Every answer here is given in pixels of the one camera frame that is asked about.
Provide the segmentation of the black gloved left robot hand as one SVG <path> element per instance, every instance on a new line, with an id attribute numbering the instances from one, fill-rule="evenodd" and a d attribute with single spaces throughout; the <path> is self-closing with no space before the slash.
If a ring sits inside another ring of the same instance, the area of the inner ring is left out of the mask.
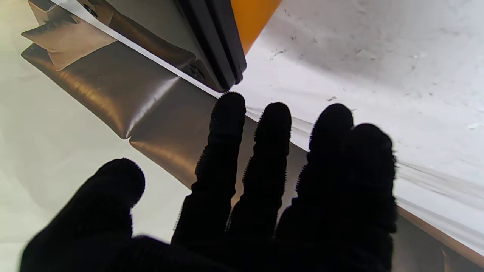
<path id="1" fill-rule="evenodd" d="M 256 128 L 244 192 L 235 194 L 245 117 L 224 94 L 171 239 L 133 236 L 131 210 L 145 189 L 138 165 L 104 164 L 26 246 L 21 272 L 390 272 L 396 232 L 391 138 L 353 124 L 342 104 L 316 121 L 297 196 L 281 216 L 292 116 L 269 104 Z"/>

